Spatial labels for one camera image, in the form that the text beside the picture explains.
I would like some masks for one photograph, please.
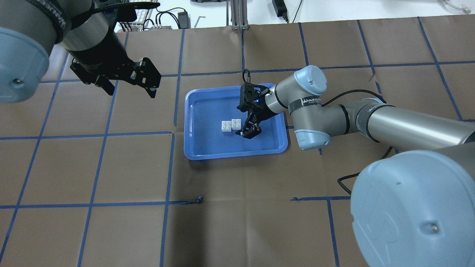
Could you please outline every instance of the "white cable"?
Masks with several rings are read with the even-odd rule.
[[[463,11],[465,14],[470,14],[472,13],[472,11],[470,9],[468,9],[465,5],[462,5],[462,7],[458,7],[458,6],[455,6],[453,5],[450,0],[445,0],[445,2],[447,3],[447,5],[449,5],[450,7],[456,9],[456,10],[460,10],[460,11]]]

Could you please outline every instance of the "robotic arm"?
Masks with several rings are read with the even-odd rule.
[[[366,167],[351,196],[353,231],[372,267],[475,266],[475,125],[396,108],[380,98],[324,106],[323,72],[307,66],[272,88],[248,80],[238,132],[288,110],[303,150],[360,132],[408,150]]]
[[[140,62],[129,59],[114,33],[116,20],[108,22],[103,11],[153,9],[160,4],[117,2],[99,7],[93,0],[0,1],[0,102],[21,102],[35,93],[57,43],[74,57],[71,69],[85,84],[112,95],[109,79],[123,80],[155,98],[160,73],[146,57]]]

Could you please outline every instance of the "white toy brick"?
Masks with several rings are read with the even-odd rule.
[[[231,120],[231,129],[232,130],[241,130],[241,119],[232,119]]]
[[[231,132],[231,121],[221,121],[221,131]]]

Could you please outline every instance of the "blue plastic bin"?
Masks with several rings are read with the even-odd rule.
[[[247,113],[239,105],[240,86],[190,91],[185,97],[184,152],[191,160],[218,159],[282,153],[287,149],[284,114],[260,124],[262,133],[246,139],[232,132],[221,132],[221,121],[241,119]]]

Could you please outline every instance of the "screw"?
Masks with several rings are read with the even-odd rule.
[[[431,228],[432,228],[432,231],[434,231],[434,233],[439,232],[439,227],[437,225],[433,224]]]

